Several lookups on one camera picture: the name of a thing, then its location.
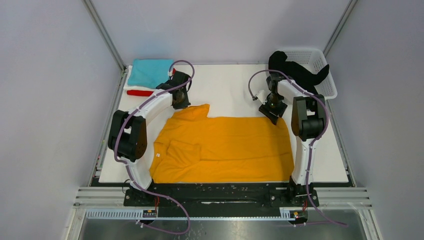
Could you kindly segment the yellow t-shirt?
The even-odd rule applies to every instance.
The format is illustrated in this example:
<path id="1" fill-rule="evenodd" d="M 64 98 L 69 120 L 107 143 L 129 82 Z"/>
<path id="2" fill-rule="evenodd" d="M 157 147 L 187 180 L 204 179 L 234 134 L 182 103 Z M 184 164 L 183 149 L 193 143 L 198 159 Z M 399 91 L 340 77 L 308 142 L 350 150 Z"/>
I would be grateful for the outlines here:
<path id="1" fill-rule="evenodd" d="M 149 172 L 157 184 L 288 181 L 289 130 L 266 117 L 209 117 L 208 104 L 175 112 L 154 141 Z"/>

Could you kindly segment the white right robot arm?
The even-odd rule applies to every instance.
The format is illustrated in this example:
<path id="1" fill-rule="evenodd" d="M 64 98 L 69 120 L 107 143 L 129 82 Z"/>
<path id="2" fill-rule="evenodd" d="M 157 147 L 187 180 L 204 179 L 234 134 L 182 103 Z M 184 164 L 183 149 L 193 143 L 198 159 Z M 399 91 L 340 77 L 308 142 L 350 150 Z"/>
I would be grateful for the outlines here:
<path id="1" fill-rule="evenodd" d="M 312 196 L 316 143 L 328 128 L 329 116 L 325 97 L 312 94 L 288 78 L 272 70 L 266 79 L 270 93 L 261 99 L 259 111 L 274 125 L 292 104 L 291 130 L 296 137 L 294 169 L 289 177 L 285 198 L 293 206 L 301 205 Z"/>

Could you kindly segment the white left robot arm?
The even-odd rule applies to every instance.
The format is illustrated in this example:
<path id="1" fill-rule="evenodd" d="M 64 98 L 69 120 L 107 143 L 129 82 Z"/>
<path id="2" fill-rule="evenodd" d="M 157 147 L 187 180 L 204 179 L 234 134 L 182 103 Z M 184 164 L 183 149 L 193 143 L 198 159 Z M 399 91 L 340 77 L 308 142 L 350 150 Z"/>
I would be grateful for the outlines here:
<path id="1" fill-rule="evenodd" d="M 139 171 L 137 162 L 148 148 L 148 125 L 164 110 L 187 108 L 188 90 L 193 76 L 181 71 L 168 73 L 169 79 L 159 84 L 139 106 L 131 110 L 116 110 L 112 116 L 107 146 L 114 160 L 124 165 L 130 186 L 137 190 L 136 199 L 144 206 L 160 196 L 149 188 L 152 177 L 148 170 Z"/>

